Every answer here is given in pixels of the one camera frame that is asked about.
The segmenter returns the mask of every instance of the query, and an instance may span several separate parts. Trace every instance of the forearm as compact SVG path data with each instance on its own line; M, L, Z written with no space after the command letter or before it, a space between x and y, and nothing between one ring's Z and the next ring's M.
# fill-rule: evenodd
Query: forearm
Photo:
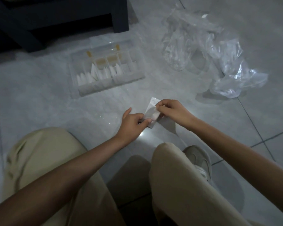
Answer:
M283 212L283 170L279 166L197 118L188 129Z
M42 224L123 147L121 140L112 138L30 183L0 204L0 225Z

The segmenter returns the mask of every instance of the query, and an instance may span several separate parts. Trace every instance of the small plastic packet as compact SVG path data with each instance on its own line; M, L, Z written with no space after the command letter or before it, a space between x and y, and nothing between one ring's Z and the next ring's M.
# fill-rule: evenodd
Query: small plastic packet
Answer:
M159 117L160 112L156 110L155 105L160 102L159 99L152 97L150 100L150 103L148 105L148 108L144 114L144 117L142 118L142 121L146 119L151 119L151 123L148 125L149 128L153 128L155 125L157 118Z

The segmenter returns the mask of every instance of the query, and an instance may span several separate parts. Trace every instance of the left hand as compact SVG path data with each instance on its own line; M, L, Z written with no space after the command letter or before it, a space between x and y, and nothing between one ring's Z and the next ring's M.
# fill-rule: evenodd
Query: left hand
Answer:
M123 141L125 145L136 140L151 122L151 119L147 119L139 124L139 120L141 120L144 115L142 113L130 114L131 110L132 108L129 108L126 112L124 112L121 127L115 135L115 137Z

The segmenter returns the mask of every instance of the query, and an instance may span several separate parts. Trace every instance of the right hand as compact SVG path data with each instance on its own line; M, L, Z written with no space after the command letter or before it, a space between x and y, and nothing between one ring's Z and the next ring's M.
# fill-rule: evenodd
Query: right hand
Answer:
M186 129L191 129L197 120L178 100L163 99L156 104L156 109Z

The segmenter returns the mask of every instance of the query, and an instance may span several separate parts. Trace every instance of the hand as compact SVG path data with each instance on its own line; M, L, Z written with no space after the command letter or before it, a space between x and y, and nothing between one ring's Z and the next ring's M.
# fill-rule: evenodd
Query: hand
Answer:
M178 100L163 99L156 104L156 109L188 130L197 120Z
M151 119L146 119L139 124L139 120L143 118L142 113L129 114L132 108L129 108L123 114L122 124L115 137L119 138L128 145L142 133L142 131L150 124Z

